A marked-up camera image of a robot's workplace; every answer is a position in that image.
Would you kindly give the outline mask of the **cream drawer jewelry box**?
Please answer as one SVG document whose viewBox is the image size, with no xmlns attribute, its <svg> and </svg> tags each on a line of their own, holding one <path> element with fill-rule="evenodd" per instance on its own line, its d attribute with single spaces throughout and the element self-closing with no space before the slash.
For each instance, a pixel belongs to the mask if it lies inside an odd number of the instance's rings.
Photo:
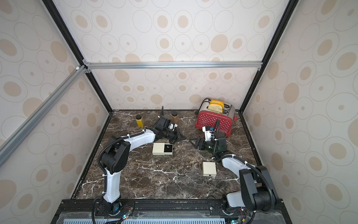
<svg viewBox="0 0 358 224">
<path fill-rule="evenodd" d="M 173 144 L 168 143 L 154 143 L 153 144 L 153 155 L 172 155 L 173 154 Z"/>
</svg>

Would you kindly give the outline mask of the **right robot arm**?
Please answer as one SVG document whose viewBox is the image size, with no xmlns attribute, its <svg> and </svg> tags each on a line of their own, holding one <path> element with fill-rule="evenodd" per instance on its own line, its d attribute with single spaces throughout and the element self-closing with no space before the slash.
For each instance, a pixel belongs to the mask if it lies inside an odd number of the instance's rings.
<svg viewBox="0 0 358 224">
<path fill-rule="evenodd" d="M 254 166 L 228 151 L 226 134 L 205 131 L 205 138 L 190 139 L 195 149 L 208 151 L 212 159 L 238 176 L 240 191 L 223 196 L 224 207 L 243 207 L 250 212 L 271 212 L 278 202 L 278 195 L 265 166 Z"/>
</svg>

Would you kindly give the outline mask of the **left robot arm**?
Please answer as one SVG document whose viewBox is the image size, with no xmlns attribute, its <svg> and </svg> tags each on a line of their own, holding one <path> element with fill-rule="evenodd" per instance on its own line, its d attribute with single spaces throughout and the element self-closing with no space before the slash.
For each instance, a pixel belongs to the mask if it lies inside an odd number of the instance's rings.
<svg viewBox="0 0 358 224">
<path fill-rule="evenodd" d="M 129 153 L 138 147 L 156 142 L 161 139 L 169 140 L 170 144 L 183 141 L 186 137 L 180 132 L 172 120 L 160 116 L 151 126 L 141 132 L 125 136 L 112 135 L 107 145 L 98 156 L 98 166 L 105 177 L 105 191 L 102 195 L 102 205 L 112 215 L 120 210 L 120 177 L 125 168 Z"/>
</svg>

